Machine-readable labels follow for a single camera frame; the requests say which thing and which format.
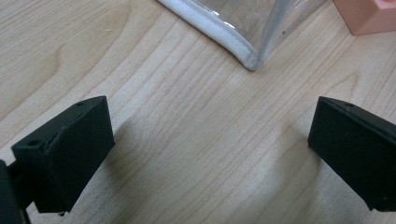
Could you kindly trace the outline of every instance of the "screw hole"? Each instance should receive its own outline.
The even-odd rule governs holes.
[[[28,145],[29,147],[33,147],[33,146],[39,145],[40,143],[41,143],[40,140],[33,140],[33,141],[30,141],[27,145]]]

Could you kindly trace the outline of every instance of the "pink object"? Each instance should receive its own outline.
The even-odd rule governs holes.
[[[333,0],[353,35],[396,31],[396,0]]]

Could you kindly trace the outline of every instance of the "black clamp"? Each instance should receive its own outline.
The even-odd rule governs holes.
[[[12,147],[0,161],[0,222],[30,223],[25,209],[70,212],[115,145],[105,96],[70,106]]]
[[[396,126],[353,104],[320,97],[308,145],[367,203],[396,211]]]

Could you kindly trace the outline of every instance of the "black plastic block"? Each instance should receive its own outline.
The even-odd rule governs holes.
[[[0,161],[0,223],[24,223],[23,213],[8,174],[6,163]]]
[[[368,207],[396,211],[396,126],[358,106],[319,97],[308,138]]]
[[[105,96],[70,106],[12,147],[41,213],[70,212],[114,146]]]

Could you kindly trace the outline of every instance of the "light wood surface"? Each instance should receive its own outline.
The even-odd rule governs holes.
[[[0,1],[0,159],[108,97],[117,144],[70,214],[33,223],[394,223],[307,147],[320,95],[396,123],[396,33],[331,1],[258,71],[154,0]]]

